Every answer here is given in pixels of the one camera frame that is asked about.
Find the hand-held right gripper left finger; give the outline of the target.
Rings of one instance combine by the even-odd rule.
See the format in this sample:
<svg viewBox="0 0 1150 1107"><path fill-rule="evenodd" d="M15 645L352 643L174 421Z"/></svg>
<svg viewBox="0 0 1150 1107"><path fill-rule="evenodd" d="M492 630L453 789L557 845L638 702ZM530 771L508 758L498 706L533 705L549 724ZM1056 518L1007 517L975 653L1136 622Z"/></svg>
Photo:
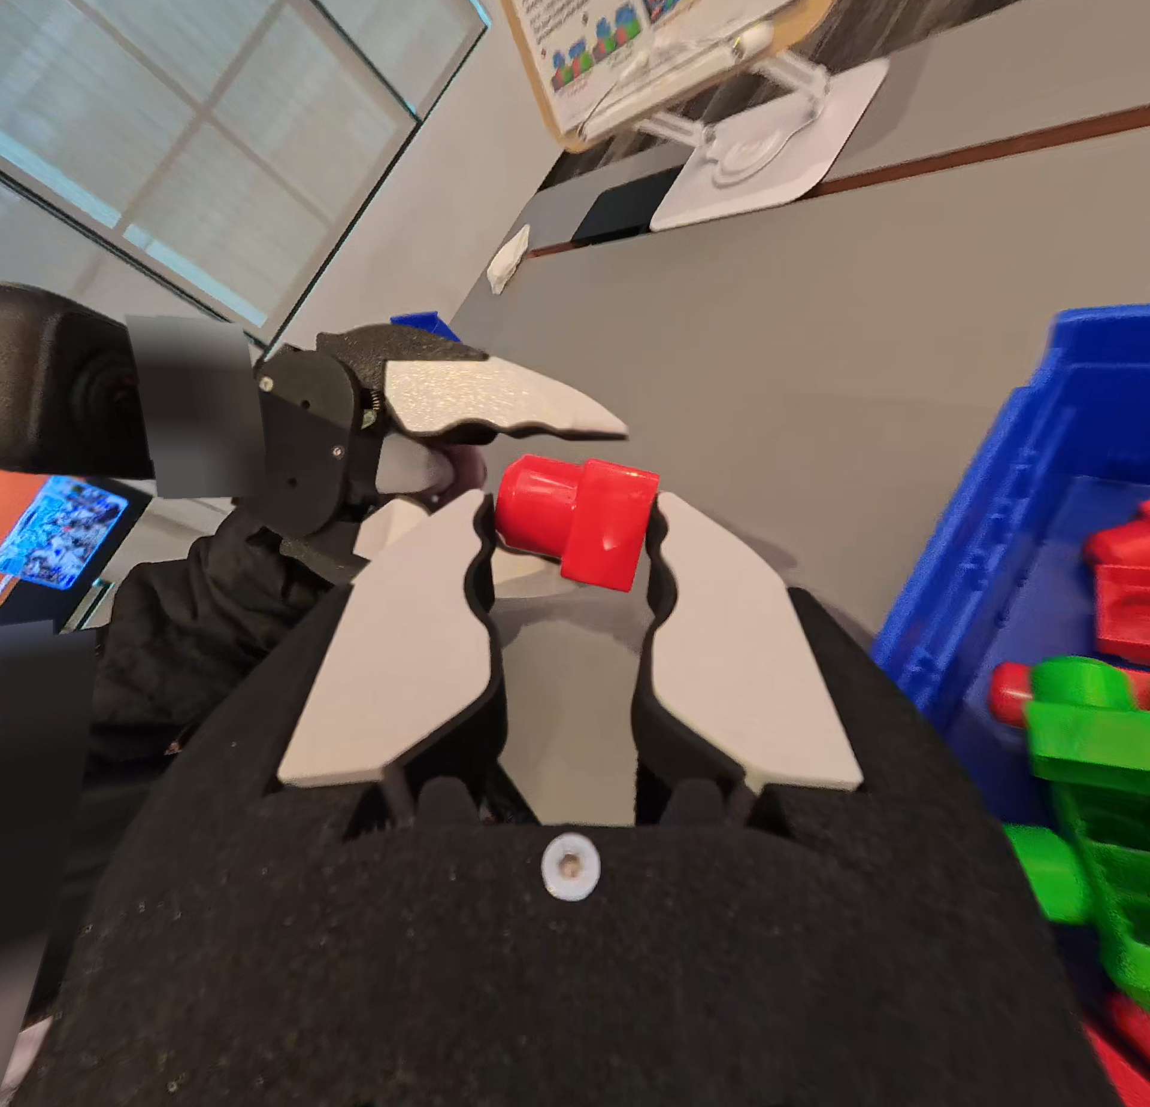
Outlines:
<svg viewBox="0 0 1150 1107"><path fill-rule="evenodd" d="M507 739L494 602L494 502L482 489L436 513L395 498L362 527L366 565L283 754L291 787L381 781L433 747L500 754Z"/></svg>

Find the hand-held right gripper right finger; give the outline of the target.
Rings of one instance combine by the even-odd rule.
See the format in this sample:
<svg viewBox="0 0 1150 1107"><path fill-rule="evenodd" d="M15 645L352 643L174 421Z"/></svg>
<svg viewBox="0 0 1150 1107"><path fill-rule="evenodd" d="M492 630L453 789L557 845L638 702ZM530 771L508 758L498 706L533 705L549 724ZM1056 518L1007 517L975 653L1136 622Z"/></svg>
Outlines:
<svg viewBox="0 0 1150 1107"><path fill-rule="evenodd" d="M670 789L857 790L861 764L776 569L675 492L654 501L647 552L651 621L631 700L640 763Z"/></svg>

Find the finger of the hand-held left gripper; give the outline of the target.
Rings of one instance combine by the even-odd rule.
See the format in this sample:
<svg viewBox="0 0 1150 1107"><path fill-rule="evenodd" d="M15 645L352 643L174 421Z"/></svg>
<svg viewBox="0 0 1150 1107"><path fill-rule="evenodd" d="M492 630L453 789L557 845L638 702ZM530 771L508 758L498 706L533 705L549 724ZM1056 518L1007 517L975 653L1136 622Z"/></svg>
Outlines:
<svg viewBox="0 0 1150 1107"><path fill-rule="evenodd" d="M569 440L628 439L601 401L563 381L489 355L482 359L390 359L384 401L395 427L424 443L475 443L495 436Z"/></svg>
<svg viewBox="0 0 1150 1107"><path fill-rule="evenodd" d="M374 560L458 495L482 489L485 478L479 446L387 436L374 481L378 502L359 526L352 544L355 557Z"/></svg>

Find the red mega block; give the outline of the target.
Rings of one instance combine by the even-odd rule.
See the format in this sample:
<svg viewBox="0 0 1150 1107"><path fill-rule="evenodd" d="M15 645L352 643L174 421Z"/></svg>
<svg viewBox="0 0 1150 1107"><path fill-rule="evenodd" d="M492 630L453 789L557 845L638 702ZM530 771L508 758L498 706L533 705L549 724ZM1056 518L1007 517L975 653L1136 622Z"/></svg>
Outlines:
<svg viewBox="0 0 1150 1107"><path fill-rule="evenodd" d="M513 552L559 563L572 582L631 591L659 494L653 471L524 455L502 474L497 531Z"/></svg>

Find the cluster of mega blocks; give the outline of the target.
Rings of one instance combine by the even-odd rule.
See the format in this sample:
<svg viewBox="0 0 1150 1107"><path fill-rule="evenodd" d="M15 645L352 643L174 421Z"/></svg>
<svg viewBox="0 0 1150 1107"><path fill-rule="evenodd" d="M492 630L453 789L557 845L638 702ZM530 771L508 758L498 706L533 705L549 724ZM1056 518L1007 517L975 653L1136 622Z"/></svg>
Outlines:
<svg viewBox="0 0 1150 1107"><path fill-rule="evenodd" d="M1088 1036L1139 1102L1148 1089L1133 1088L1148 1073L1136 1075L1135 1062L1148 1065L1149 1010L1148 515L1145 500L1127 523L1084 543L1103 656L1003 661L986 698L996 719L1025 735L1056 820L1004 830L1043 916L1098 936L1114 987L1104 1000L1110 1033L1088 1026Z"/></svg>

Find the white cloth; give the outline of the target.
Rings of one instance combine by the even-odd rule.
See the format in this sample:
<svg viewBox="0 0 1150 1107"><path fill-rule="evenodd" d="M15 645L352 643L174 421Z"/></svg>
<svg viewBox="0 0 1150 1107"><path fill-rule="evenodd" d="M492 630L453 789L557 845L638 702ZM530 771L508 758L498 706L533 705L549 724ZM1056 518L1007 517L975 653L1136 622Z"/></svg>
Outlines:
<svg viewBox="0 0 1150 1107"><path fill-rule="evenodd" d="M485 276L492 294L501 294L530 250L530 224L523 224L495 252Z"/></svg>

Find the dark tablet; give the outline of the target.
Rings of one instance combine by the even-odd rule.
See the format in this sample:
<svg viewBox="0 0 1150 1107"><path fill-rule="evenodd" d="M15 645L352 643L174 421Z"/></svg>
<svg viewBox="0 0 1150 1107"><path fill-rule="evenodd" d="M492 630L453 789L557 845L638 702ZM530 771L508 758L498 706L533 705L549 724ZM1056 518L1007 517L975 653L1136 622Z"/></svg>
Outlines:
<svg viewBox="0 0 1150 1107"><path fill-rule="evenodd" d="M604 190L575 229L570 245L592 247L649 234L682 170L683 166L669 167Z"/></svg>

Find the computer monitor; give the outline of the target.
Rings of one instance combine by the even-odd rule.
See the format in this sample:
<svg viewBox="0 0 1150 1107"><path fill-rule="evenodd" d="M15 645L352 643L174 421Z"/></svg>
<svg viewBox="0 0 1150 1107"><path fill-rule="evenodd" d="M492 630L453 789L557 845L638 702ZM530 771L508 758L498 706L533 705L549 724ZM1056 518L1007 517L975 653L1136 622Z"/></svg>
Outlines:
<svg viewBox="0 0 1150 1107"><path fill-rule="evenodd" d="M113 559L152 494L106 476L2 472L2 625L92 627L116 591Z"/></svg>

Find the glass window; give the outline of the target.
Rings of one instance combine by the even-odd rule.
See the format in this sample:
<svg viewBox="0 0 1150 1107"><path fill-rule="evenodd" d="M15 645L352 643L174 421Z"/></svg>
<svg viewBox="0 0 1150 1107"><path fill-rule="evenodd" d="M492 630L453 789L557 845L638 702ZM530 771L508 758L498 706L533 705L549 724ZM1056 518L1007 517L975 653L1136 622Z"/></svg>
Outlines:
<svg viewBox="0 0 1150 1107"><path fill-rule="evenodd" d="M491 24L481 0L2 0L2 278L265 349Z"/></svg>

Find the instruction sheet board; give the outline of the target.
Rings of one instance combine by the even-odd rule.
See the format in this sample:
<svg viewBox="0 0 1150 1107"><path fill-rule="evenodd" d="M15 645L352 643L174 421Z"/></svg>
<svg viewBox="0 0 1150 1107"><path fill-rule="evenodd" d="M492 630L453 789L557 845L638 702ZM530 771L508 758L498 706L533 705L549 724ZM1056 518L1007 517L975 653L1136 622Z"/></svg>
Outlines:
<svg viewBox="0 0 1150 1107"><path fill-rule="evenodd" d="M738 73L790 72L838 0L500 0L557 143L570 153Z"/></svg>

